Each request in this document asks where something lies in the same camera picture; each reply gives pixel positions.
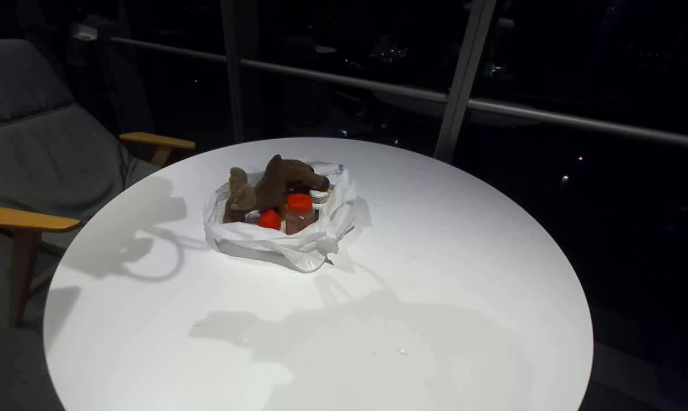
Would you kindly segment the red-lid spice bottle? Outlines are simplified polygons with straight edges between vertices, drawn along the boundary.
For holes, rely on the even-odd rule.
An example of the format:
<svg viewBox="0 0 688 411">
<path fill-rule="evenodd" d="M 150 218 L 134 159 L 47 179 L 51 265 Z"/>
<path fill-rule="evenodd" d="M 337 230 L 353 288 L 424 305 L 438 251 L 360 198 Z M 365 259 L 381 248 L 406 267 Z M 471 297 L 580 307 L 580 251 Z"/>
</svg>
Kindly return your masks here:
<svg viewBox="0 0 688 411">
<path fill-rule="evenodd" d="M 294 235 L 318 218 L 312 198 L 309 194 L 291 194 L 284 205 L 285 233 Z"/>
</svg>

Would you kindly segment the brown plush moose toy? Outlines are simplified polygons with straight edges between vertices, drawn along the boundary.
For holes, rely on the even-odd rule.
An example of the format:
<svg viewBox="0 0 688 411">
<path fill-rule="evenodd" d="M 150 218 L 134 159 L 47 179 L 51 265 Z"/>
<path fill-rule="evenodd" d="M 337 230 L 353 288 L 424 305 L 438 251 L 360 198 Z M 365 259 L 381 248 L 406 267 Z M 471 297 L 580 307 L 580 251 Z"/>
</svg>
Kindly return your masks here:
<svg viewBox="0 0 688 411">
<path fill-rule="evenodd" d="M 312 166 L 301 159 L 284 159 L 281 155 L 273 155 L 255 184 L 249 183 L 249 173 L 245 169 L 232 166 L 229 176 L 223 218 L 243 220 L 252 210 L 281 210 L 288 194 L 309 189 L 327 192 L 329 178 L 316 173 Z"/>
</svg>

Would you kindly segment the small red-lid container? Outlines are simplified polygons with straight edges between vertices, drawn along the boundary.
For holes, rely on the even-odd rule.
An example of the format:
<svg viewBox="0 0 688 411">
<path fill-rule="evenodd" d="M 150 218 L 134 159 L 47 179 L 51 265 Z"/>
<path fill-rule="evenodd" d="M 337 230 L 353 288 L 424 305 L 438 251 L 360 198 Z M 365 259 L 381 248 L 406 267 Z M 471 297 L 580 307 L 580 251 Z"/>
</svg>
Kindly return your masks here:
<svg viewBox="0 0 688 411">
<path fill-rule="evenodd" d="M 264 210 L 259 217 L 259 225 L 279 230 L 281 228 L 281 214 L 277 210 Z"/>
</svg>

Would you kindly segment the white plastic bag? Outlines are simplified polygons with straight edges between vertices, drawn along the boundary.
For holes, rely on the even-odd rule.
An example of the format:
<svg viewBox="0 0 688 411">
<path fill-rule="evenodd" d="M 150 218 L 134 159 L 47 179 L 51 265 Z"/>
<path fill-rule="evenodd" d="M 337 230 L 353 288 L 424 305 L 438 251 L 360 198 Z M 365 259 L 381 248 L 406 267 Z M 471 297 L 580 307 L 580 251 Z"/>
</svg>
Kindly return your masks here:
<svg viewBox="0 0 688 411">
<path fill-rule="evenodd" d="M 316 220 L 299 233 L 261 228 L 261 214 L 249 211 L 243 220 L 227 218 L 230 184 L 223 183 L 206 205 L 206 240 L 213 248 L 252 259 L 269 259 L 297 272 L 316 272 L 337 251 L 337 241 L 356 223 L 356 186 L 342 165 L 312 162 L 312 169 L 332 179 L 332 186 L 312 194 Z"/>
</svg>

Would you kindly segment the metal window railing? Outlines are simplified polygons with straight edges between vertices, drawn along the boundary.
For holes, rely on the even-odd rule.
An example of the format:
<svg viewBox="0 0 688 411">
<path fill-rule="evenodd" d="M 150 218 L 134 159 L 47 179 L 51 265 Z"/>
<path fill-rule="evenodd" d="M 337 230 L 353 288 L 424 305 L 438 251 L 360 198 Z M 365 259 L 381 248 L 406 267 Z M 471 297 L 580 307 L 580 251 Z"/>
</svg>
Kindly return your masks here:
<svg viewBox="0 0 688 411">
<path fill-rule="evenodd" d="M 215 54 L 215 52 L 206 52 L 206 49 L 191 49 L 191 47 L 180 47 L 180 46 L 165 46 L 165 42 L 153 42 L 153 41 L 103 34 L 97 26 L 86 24 L 86 23 L 73 24 L 70 37 L 77 41 L 85 41 L 85 42 L 111 41 L 111 42 L 120 42 L 120 46 L 159 49 L 159 52 L 182 54 L 182 56 L 193 56 L 193 60 L 206 60 L 206 61 L 220 61 L 220 63 L 229 61 L 227 54 Z M 323 81 L 356 87 L 356 89 L 365 89 L 365 90 L 396 93 L 396 95 L 417 97 L 417 99 L 428 99 L 428 102 L 451 102 L 448 93 L 404 87 L 404 85 L 360 79 L 360 78 L 350 78 L 350 74 L 335 74 L 335 72 L 325 72 L 325 71 L 312 71 L 312 68 L 297 68 L 297 66 L 285 66 L 285 63 L 259 61 L 259 60 L 239 60 L 239 66 L 279 72 L 279 74 L 323 79 Z M 464 105 L 471 109 L 487 112 L 487 113 L 544 121 L 544 123 L 555 123 L 555 125 L 564 125 L 564 128 L 577 128 L 577 129 L 590 129 L 590 131 L 600 131 L 600 134 L 617 134 L 617 136 L 625 136 L 625 138 L 644 138 L 644 141 L 657 141 L 657 143 L 688 149 L 688 134 L 667 131 L 667 129 L 624 125 L 624 123 L 612 123 L 612 121 L 545 112 L 545 109 L 495 102 L 495 99 L 478 99 L 471 95 L 464 97 Z"/>
</svg>

